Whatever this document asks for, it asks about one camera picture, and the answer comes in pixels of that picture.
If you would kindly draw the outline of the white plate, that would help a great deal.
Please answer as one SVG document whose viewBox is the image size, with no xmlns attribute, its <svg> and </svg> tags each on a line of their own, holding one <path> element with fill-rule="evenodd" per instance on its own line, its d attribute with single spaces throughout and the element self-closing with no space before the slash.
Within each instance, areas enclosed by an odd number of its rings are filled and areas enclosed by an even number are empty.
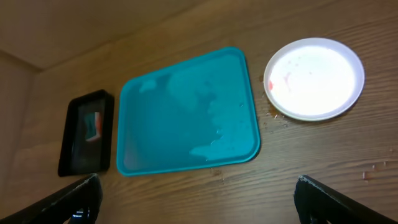
<svg viewBox="0 0 398 224">
<path fill-rule="evenodd" d="M 324 121 L 348 111 L 365 84 L 359 56 L 345 44 L 306 38 L 279 49 L 264 70 L 269 102 L 300 121 Z"/>
</svg>

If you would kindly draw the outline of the black water tray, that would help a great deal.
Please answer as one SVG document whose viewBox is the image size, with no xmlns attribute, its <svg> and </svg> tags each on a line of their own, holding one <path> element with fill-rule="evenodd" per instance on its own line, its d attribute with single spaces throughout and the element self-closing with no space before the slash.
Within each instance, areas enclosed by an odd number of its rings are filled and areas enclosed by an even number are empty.
<svg viewBox="0 0 398 224">
<path fill-rule="evenodd" d="M 84 117 L 94 112 L 101 114 L 102 134 L 98 140 L 86 142 Z M 69 102 L 58 163 L 60 177 L 109 169 L 113 118 L 114 96 L 105 90 L 94 91 Z"/>
</svg>

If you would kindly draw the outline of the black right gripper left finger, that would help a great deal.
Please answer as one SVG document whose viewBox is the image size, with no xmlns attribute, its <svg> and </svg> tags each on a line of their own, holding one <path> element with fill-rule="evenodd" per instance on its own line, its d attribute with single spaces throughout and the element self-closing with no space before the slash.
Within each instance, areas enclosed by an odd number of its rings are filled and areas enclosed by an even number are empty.
<svg viewBox="0 0 398 224">
<path fill-rule="evenodd" d="M 94 173 L 1 219 L 1 223 L 95 223 L 102 199 L 100 178 Z"/>
</svg>

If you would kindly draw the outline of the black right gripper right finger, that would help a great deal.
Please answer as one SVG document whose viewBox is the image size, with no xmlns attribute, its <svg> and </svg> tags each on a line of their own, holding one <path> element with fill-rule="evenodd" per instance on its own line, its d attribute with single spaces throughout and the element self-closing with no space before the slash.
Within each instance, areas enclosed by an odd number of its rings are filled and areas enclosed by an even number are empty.
<svg viewBox="0 0 398 224">
<path fill-rule="evenodd" d="M 397 224 L 307 175 L 298 177 L 294 204 L 300 223 Z"/>
</svg>

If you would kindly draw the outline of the teal plastic tray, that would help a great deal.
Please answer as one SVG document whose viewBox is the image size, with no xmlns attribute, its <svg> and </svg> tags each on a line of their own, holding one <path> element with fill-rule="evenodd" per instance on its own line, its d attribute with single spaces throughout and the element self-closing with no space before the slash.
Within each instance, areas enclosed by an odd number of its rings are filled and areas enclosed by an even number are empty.
<svg viewBox="0 0 398 224">
<path fill-rule="evenodd" d="M 225 47 L 129 80 L 116 165 L 126 176 L 239 164 L 261 147 L 244 53 Z"/>
</svg>

